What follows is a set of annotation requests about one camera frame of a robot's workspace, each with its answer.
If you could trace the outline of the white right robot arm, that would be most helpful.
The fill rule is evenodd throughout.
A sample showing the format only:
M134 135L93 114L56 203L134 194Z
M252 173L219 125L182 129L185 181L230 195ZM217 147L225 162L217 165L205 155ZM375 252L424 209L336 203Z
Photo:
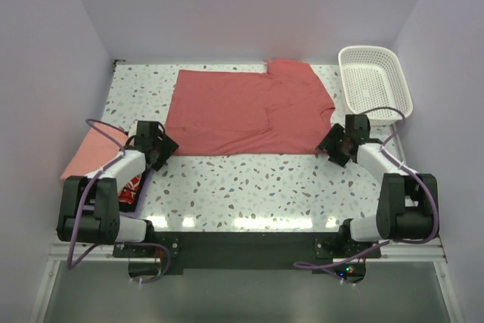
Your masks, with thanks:
M436 177L406 166L387 150L383 141L372 138L366 115L346 115L345 124L333 125L318 149L339 166L350 161L358 164L380 183L376 213L343 223L344 234L337 238L337 249L342 255L355 256L364 242L425 244L438 236Z

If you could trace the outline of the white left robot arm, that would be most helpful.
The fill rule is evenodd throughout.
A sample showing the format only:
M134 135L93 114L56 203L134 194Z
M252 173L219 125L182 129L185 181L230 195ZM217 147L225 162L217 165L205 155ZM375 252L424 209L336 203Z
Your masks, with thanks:
M100 120L86 122L91 129L75 160L90 164L64 176L57 236L73 244L130 243L139 256L149 256L157 247L150 224L122 216L119 196L133 178L164 166L178 144L158 121L136 121L133 132Z

